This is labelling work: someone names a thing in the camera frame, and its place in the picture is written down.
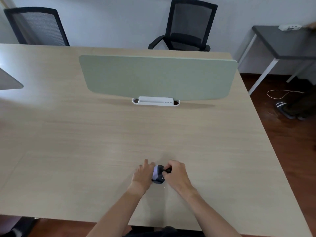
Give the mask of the white divider base bracket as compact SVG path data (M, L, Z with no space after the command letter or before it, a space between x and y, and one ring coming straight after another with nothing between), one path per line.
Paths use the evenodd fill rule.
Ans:
M180 105L180 101L174 100L173 98L149 97L149 96L140 96L138 98L133 98L132 103L135 105L167 106L167 107L177 107Z

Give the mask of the white power strip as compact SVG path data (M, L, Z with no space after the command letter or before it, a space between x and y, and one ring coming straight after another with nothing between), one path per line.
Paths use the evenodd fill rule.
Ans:
M302 25L299 24L282 24L278 27L280 31L295 31L300 30Z

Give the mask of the green desk divider panel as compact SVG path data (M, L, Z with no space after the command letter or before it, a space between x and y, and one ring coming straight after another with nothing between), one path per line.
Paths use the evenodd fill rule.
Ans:
M237 71L235 60L81 55L87 88L95 93L180 101L225 98Z

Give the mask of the person's right forearm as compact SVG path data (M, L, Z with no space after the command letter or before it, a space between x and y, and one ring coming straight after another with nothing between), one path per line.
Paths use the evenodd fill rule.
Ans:
M205 237L242 237L201 197L194 187L184 188L177 192L190 207Z

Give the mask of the person's left hand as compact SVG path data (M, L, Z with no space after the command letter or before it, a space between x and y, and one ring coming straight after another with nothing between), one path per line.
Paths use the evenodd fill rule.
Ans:
M144 195L152 184L152 173L139 173L138 168L132 176L130 188L139 195Z

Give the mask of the person's dark trousers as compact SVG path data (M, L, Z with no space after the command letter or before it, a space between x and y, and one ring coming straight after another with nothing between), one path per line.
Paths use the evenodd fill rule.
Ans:
M205 237L202 231L182 230L166 226L154 230L154 227L132 226L123 237Z

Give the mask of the grey desk divider panel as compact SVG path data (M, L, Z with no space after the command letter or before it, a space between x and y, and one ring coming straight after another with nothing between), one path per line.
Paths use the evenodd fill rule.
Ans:
M0 91L22 89L23 87L22 83L0 68Z

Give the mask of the small black and white device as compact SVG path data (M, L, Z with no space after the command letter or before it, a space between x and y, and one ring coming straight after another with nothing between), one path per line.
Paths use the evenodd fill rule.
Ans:
M152 175L152 182L156 184L164 183L165 179L163 177L163 172L171 173L171 171L172 167L165 169L163 165L156 165Z

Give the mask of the black slipper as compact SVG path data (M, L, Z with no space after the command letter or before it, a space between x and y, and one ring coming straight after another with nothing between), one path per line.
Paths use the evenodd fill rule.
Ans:
M296 119L296 116L295 115L291 115L289 113L287 113L285 110L284 110L284 107L286 107L287 103L284 102L284 101L278 101L276 104L275 104L275 108L282 114L284 115L286 118L288 119Z

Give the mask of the black mesh office chair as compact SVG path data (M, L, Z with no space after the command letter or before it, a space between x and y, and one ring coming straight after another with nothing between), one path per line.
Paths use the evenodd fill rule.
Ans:
M157 37L148 49L163 41L171 51L210 51L207 40L218 5L201 0L172 0L165 35Z
M18 7L4 13L19 44L70 46L56 9Z

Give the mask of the person's left forearm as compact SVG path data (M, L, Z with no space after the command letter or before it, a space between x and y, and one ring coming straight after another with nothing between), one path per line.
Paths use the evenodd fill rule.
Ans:
M141 198L151 185L132 181L125 193L97 222L86 237L122 237Z

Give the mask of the dark grey side table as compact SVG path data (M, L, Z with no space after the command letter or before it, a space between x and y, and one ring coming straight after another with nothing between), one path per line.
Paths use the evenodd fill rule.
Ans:
M250 88L248 91L249 95L254 92L280 60L310 61L309 64L303 65L291 75L287 79L287 83L311 66L313 62L316 62L316 30L301 28L295 31L280 31L278 26L253 26L251 29L254 32L254 36L239 59L238 67L242 64L257 38L273 55L274 59Z

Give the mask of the person's right hand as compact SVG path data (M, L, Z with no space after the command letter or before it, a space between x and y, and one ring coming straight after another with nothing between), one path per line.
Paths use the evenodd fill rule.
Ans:
M197 191L189 180L185 164L176 160L169 160L164 166L162 175L165 181L182 197L186 198Z

